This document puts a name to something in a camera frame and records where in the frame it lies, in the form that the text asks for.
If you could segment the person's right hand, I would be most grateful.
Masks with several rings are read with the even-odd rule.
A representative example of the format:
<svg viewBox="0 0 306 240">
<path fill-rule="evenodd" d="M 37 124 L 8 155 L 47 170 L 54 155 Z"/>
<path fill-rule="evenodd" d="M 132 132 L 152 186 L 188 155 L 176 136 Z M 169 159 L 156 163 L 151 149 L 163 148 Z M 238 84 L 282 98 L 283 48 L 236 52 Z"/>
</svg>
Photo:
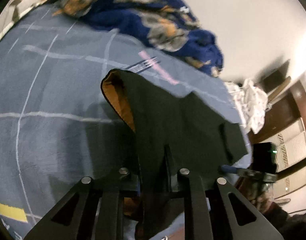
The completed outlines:
<svg viewBox="0 0 306 240">
<path fill-rule="evenodd" d="M 266 213 L 272 203 L 274 202 L 274 192 L 272 184 L 263 185 L 262 191 L 254 194 L 253 199 L 250 201 L 260 213 Z"/>
</svg>

